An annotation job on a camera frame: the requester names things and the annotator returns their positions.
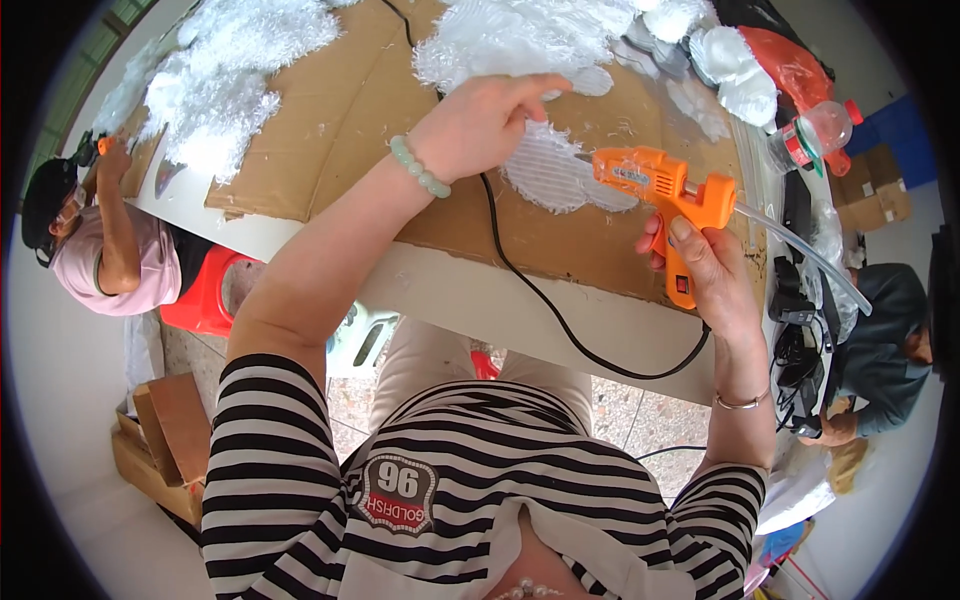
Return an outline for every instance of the bottle cap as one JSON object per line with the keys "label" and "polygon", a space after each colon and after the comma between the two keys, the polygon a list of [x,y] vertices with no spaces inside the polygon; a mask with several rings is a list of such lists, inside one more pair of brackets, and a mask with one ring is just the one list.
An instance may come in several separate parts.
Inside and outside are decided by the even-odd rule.
{"label": "bottle cap", "polygon": [[856,106],[856,102],[848,100],[843,103],[843,108],[847,109],[847,114],[850,116],[850,120],[853,121],[854,125],[863,123],[863,115],[860,114],[860,109]]}

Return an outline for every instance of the striped shirt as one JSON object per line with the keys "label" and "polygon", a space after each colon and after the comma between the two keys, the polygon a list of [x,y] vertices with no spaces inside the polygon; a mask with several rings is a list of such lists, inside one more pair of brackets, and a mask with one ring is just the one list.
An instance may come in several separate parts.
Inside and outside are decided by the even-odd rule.
{"label": "striped shirt", "polygon": [[[218,598],[344,598],[345,572],[361,568],[350,561],[403,589],[474,586],[441,597],[482,597],[475,586],[509,554],[494,524],[514,506],[516,525],[525,503],[535,524],[556,524],[555,540],[538,537],[591,594],[643,597],[623,587],[622,568],[680,574],[689,598],[741,598],[765,482],[763,469],[718,465],[667,508],[643,465],[588,437],[556,397],[499,381],[410,398],[340,466],[317,383],[289,359],[254,354],[221,375],[204,561]],[[574,531],[580,542],[566,544]]]}

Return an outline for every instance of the black hat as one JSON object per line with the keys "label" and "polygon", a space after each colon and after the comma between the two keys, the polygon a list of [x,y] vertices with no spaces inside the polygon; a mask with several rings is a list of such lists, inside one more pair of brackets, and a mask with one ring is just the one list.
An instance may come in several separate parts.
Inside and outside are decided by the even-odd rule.
{"label": "black hat", "polygon": [[63,210],[63,199],[77,184],[77,165],[66,158],[47,160],[34,171],[23,199],[23,243],[34,251],[44,251],[47,259],[36,257],[43,267],[50,266],[54,255],[54,236],[50,224]]}

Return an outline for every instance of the face mask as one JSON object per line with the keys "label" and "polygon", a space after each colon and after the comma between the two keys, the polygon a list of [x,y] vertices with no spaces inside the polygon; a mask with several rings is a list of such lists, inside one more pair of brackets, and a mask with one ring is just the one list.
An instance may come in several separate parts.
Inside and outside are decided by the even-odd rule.
{"label": "face mask", "polygon": [[86,205],[86,190],[82,185],[77,184],[77,187],[73,190],[73,196],[70,197],[70,202],[77,205],[77,210],[74,211],[73,216],[69,219],[63,218],[62,210],[59,215],[57,215],[57,223],[61,225],[66,225],[73,222],[77,218],[77,215],[80,214],[80,211],[85,208]]}

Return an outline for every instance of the red bottle label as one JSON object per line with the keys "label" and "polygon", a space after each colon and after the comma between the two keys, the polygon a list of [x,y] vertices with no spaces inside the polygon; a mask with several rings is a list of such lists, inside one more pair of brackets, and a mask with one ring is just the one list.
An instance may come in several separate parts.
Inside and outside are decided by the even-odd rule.
{"label": "red bottle label", "polygon": [[810,155],[804,150],[804,145],[800,143],[800,136],[797,133],[794,122],[790,121],[786,127],[780,130],[783,133],[783,144],[786,145],[790,157],[797,163],[797,166],[804,166],[812,160]]}

